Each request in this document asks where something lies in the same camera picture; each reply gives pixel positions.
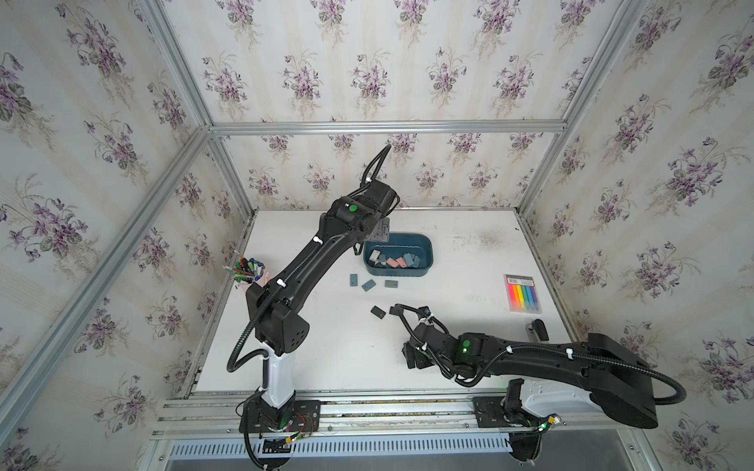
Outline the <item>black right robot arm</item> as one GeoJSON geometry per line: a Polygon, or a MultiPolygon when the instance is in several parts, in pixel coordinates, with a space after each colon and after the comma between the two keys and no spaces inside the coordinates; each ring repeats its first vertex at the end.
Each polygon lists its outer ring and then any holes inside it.
{"type": "Polygon", "coordinates": [[[479,333],[455,337],[426,306],[396,303],[389,314],[400,319],[410,335],[403,347],[408,368],[435,367],[463,388],[474,388],[493,376],[512,376],[515,391],[522,386],[520,377],[562,383],[588,392],[589,400],[614,421],[639,429],[656,428],[656,408],[687,397],[679,381],[602,334],[555,345],[479,333]]]}

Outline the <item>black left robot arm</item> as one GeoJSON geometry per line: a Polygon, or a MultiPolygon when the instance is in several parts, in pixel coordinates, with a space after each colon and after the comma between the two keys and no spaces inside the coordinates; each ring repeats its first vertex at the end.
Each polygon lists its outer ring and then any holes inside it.
{"type": "Polygon", "coordinates": [[[398,192],[378,178],[391,149],[385,145],[367,164],[359,187],[320,215],[317,232],[285,269],[265,285],[252,283],[245,290],[249,321],[226,369],[234,373],[251,359],[263,358],[257,401],[270,415],[282,414],[295,401],[294,352],[309,332],[300,316],[309,295],[344,253],[362,253],[365,242],[401,202],[398,192]]]}

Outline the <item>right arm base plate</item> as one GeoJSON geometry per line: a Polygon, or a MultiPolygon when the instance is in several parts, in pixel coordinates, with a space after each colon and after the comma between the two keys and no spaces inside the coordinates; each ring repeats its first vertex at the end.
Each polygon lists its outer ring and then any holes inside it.
{"type": "Polygon", "coordinates": [[[510,380],[504,396],[476,396],[471,401],[478,428],[523,428],[523,432],[509,433],[510,455],[520,463],[534,463],[541,453],[542,437],[563,420],[557,413],[528,412],[523,407],[523,385],[522,378],[510,380]]]}

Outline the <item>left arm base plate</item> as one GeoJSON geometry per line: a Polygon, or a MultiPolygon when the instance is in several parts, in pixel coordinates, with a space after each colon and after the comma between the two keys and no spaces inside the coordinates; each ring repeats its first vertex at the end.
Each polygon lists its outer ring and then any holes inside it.
{"type": "Polygon", "coordinates": [[[258,394],[250,396],[236,407],[247,455],[260,465],[288,459],[297,442],[318,431],[321,406],[292,398],[276,409],[258,394]]]}

